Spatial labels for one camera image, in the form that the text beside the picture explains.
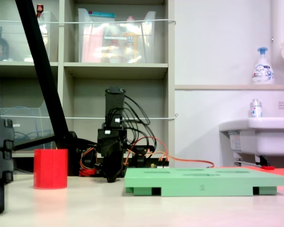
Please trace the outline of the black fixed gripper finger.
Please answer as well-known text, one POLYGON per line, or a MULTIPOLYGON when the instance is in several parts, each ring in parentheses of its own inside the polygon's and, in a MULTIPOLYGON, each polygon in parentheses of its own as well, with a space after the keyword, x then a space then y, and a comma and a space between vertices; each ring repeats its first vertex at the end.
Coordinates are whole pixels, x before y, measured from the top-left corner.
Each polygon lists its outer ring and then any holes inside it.
POLYGON ((123 153, 121 151, 114 152, 110 156, 103 159, 103 173, 108 183, 113 183, 117 178, 123 178, 124 165, 123 153))

